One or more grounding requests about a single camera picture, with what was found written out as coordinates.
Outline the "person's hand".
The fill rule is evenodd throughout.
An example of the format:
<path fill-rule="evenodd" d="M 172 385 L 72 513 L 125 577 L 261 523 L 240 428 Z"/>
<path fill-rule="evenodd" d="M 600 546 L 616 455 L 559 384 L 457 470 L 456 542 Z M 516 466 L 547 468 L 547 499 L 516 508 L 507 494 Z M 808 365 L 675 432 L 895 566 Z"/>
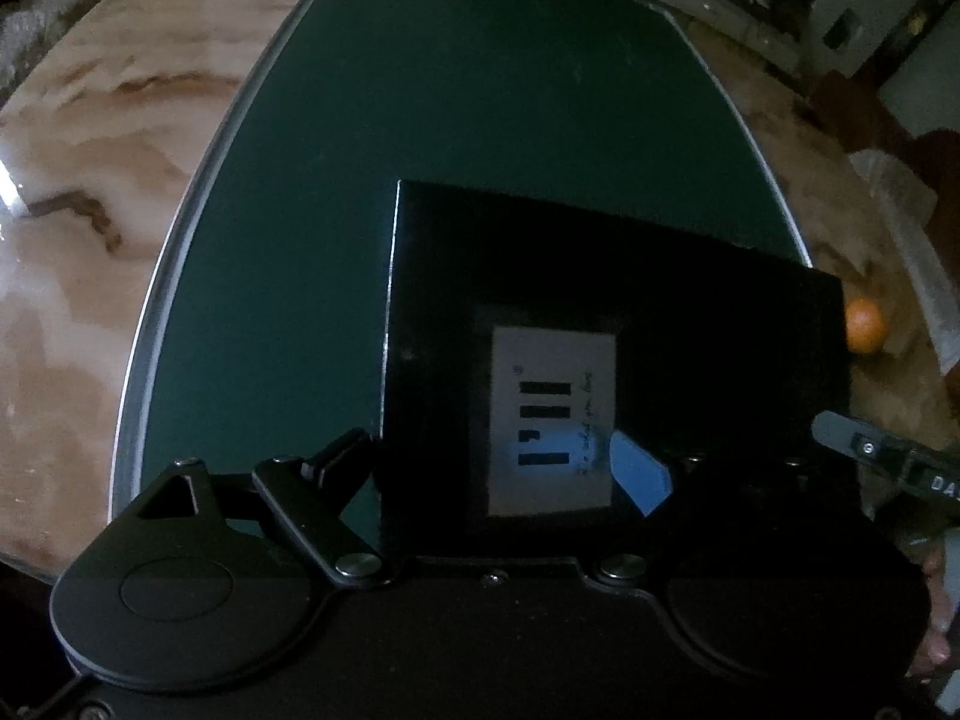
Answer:
<path fill-rule="evenodd" d="M 924 580 L 929 592 L 931 612 L 926 633 L 921 645 L 914 654 L 908 674 L 913 678 L 929 681 L 937 670 L 944 668 L 952 655 L 952 645 L 949 644 L 947 634 L 950 631 L 955 608 L 944 587 L 946 578 L 946 548 L 940 541 L 933 541 L 929 550 L 924 554 Z"/>

